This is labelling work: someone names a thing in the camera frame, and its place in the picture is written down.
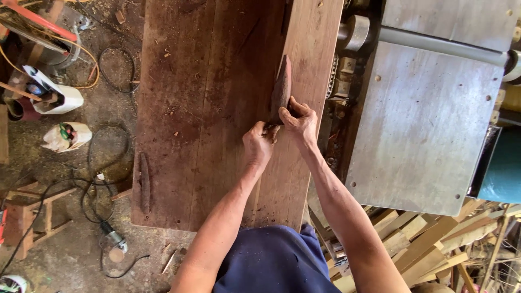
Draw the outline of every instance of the concrete floor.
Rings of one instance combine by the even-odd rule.
[[[127,0],[94,0],[85,3],[90,12],[104,22],[118,28],[127,35],[141,39],[143,34],[143,18],[141,5]],[[125,7],[127,22],[119,25],[114,17],[116,9]],[[129,41],[99,24],[93,30],[81,34],[83,45],[94,56],[109,45],[128,48],[139,66],[141,62],[141,44]],[[82,53],[82,58],[89,57]],[[113,83],[128,88],[131,63],[128,57],[118,51],[108,52],[103,59],[105,72]],[[85,84],[92,65],[83,61],[76,61],[67,69],[70,84]],[[133,99],[127,94],[121,94],[112,89],[103,77],[98,84],[81,90],[85,103],[79,109],[59,116],[44,116],[36,122],[9,122],[9,153],[10,164],[0,165],[0,189],[11,186],[17,178],[30,172],[24,180],[36,179],[42,185],[66,179],[71,176],[69,166],[76,168],[74,175],[88,179],[87,150],[88,145],[80,149],[57,154],[40,146],[43,135],[59,122],[77,121],[88,125],[97,131],[104,125],[119,125],[130,134],[131,148],[124,154],[127,135],[122,131],[107,129],[99,133],[93,146],[93,170],[105,174],[108,180],[118,180],[131,174],[133,165],[133,139],[135,131],[135,108]],[[105,168],[113,160],[121,158],[116,164]],[[63,184],[56,187],[56,191],[70,187]],[[112,186],[113,193],[124,191],[131,187],[131,178],[122,184]],[[165,274],[161,274],[174,249],[188,248],[194,233],[151,229],[133,226],[130,223],[130,201],[122,198],[115,202],[115,212],[110,219],[113,228],[123,235],[129,245],[125,260],[120,264],[111,263],[105,257],[106,270],[113,275],[122,273],[132,261],[142,255],[150,254],[149,259],[140,260],[135,267],[123,278],[110,279],[100,271],[100,248],[98,240],[101,231],[98,225],[86,220],[80,210],[81,190],[65,196],[55,202],[53,208],[54,225],[66,218],[73,219],[73,224],[62,232],[42,242],[29,250],[28,257],[23,261],[15,260],[8,268],[7,273],[19,274],[26,278],[30,286],[27,292],[55,293],[69,292],[167,292],[182,255],[178,254],[174,263]],[[108,196],[106,188],[98,189],[99,208],[101,213],[106,212]],[[41,227],[37,221],[36,229]],[[162,253],[167,244],[171,244],[168,251]],[[0,249],[0,265],[3,267],[13,248],[2,246]]]

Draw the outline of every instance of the finger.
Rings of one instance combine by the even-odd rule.
[[[282,122],[284,123],[284,125],[292,125],[296,122],[296,118],[291,116],[290,112],[285,107],[279,108],[279,117],[280,120],[282,120]]]
[[[290,105],[291,107],[300,115],[306,115],[309,108],[304,107],[303,105],[299,104],[294,96],[290,97]]]
[[[279,132],[279,129],[280,129],[280,125],[276,125],[274,127],[270,127],[269,130],[268,130],[268,134],[266,135],[266,138],[268,139],[268,141],[270,141],[271,143],[275,143],[277,142],[277,133]]]
[[[261,136],[263,134],[263,130],[264,130],[265,126],[266,126],[266,122],[259,121],[259,122],[255,123],[255,125],[252,127],[252,129],[250,129],[250,132],[255,135]]]

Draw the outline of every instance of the wooden workbench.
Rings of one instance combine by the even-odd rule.
[[[237,180],[241,137],[266,120],[283,53],[292,94],[322,113],[343,0],[147,0],[131,219],[136,225],[197,231]],[[284,16],[289,23],[283,25]],[[142,210],[139,156],[150,174]],[[309,171],[284,129],[252,192],[245,226],[300,229]]]

